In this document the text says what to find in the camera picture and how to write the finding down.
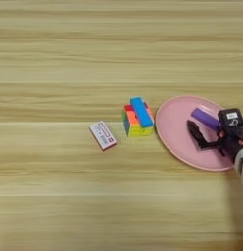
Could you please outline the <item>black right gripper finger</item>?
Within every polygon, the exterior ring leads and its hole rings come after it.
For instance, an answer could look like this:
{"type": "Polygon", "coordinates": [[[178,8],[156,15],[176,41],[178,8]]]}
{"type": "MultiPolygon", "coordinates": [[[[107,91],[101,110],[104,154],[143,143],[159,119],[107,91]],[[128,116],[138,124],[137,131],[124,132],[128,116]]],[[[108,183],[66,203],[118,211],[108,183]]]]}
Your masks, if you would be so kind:
{"type": "Polygon", "coordinates": [[[188,120],[186,124],[189,134],[202,150],[219,149],[219,143],[217,141],[208,142],[199,127],[193,121],[188,120]]]}

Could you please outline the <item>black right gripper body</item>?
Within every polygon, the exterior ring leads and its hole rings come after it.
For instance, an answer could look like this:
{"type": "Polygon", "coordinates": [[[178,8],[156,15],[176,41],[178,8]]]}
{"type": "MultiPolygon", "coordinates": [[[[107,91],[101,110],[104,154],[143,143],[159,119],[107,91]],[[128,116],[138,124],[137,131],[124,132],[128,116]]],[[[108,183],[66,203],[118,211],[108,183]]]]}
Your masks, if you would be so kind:
{"type": "Polygon", "coordinates": [[[221,126],[217,149],[234,164],[240,163],[243,160],[243,126],[221,126]]]}

